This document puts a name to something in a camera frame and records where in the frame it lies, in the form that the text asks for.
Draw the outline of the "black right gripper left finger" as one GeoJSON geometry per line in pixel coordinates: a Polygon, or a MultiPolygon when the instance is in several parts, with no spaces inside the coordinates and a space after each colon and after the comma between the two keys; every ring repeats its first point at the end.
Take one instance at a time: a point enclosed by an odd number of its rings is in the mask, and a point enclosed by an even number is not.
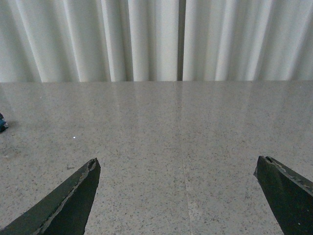
{"type": "Polygon", "coordinates": [[[20,217],[2,235],[83,235],[101,167],[91,159],[20,217]]]}

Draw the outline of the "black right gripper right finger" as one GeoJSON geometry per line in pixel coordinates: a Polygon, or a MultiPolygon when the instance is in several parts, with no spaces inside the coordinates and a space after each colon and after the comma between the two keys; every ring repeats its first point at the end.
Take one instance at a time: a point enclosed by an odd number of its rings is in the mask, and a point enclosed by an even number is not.
{"type": "Polygon", "coordinates": [[[285,235],[313,233],[313,183],[269,156],[259,156],[254,176],[285,235]]]}

